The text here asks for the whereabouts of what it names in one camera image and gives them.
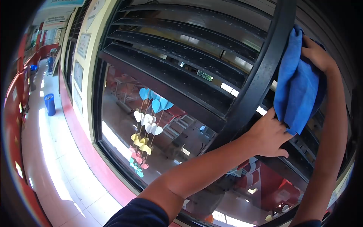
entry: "banner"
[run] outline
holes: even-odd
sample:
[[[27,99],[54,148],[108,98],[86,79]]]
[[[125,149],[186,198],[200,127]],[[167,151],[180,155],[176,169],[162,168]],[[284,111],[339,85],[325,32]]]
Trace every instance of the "banner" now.
[[[46,0],[40,9],[55,7],[82,7],[85,0]]]

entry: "dark blue sleeve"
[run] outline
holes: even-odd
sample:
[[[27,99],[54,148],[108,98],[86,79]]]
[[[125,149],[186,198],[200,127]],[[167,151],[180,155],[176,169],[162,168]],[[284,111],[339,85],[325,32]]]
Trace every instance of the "dark blue sleeve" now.
[[[303,222],[295,225],[294,227],[320,227],[321,221],[319,220],[311,220],[307,222]]]
[[[169,217],[155,203],[142,198],[131,200],[104,225],[104,227],[167,227]]]

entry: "sign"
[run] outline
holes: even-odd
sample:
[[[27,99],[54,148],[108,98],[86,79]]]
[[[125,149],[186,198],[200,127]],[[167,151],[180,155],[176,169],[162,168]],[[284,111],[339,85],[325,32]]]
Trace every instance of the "sign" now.
[[[55,7],[82,7],[85,0],[46,0],[41,9]]]
[[[77,47],[77,53],[79,53],[83,59],[86,59],[86,53],[88,48],[88,43],[90,41],[91,34],[82,33],[79,38],[79,43]]]
[[[58,16],[52,16],[45,19],[43,24],[43,30],[51,30],[54,28],[65,28],[69,20],[69,15],[63,14]]]
[[[74,74],[73,78],[76,81],[79,90],[82,92],[82,78],[83,78],[83,68],[80,65],[80,63],[76,60],[76,63],[74,65]]]
[[[73,86],[73,98],[74,102],[76,103],[76,106],[78,107],[79,112],[81,113],[81,116],[83,117],[82,98],[78,93],[78,89],[76,88],[75,85]]]
[[[96,17],[96,15],[98,14],[98,12],[101,10],[101,8],[103,7],[103,5],[105,4],[105,0],[98,0],[98,1],[94,1],[94,5],[90,6],[90,8],[92,9],[90,11],[90,13],[86,16],[87,21],[86,21],[86,31],[88,31],[88,29],[90,28],[94,18]]]

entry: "framed poster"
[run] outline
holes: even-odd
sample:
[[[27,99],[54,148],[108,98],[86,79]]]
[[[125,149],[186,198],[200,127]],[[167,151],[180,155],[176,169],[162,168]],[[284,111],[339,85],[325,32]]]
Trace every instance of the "framed poster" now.
[[[83,117],[82,98],[81,95],[78,93],[78,89],[75,85],[73,86],[73,98],[79,112],[81,113],[81,116]]]
[[[83,57],[83,59],[86,59],[87,48],[88,48],[88,43],[90,41],[90,37],[91,34],[82,33],[79,38],[77,53],[79,53]]]
[[[74,64],[73,78],[77,83],[80,92],[82,92],[83,68],[77,60],[76,63]]]

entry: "white paper heart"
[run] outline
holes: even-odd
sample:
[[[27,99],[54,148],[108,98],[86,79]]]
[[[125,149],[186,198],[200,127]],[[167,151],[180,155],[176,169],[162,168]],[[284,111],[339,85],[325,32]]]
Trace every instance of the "white paper heart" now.
[[[138,112],[138,111],[135,111],[134,112],[134,116],[135,116],[135,119],[137,122],[140,122],[141,121],[141,118],[142,118],[142,113]]]
[[[160,126],[152,127],[152,129],[151,129],[151,133],[154,135],[159,135],[162,132],[163,132],[163,128]]]
[[[149,118],[146,116],[143,116],[143,118],[141,119],[141,125],[145,125],[146,123],[149,123]]]
[[[145,117],[147,117],[149,119],[150,124],[153,123],[152,122],[153,118],[152,118],[152,116],[150,114],[145,114]]]
[[[146,130],[147,133],[151,132],[151,124],[150,123],[145,124],[145,130]]]

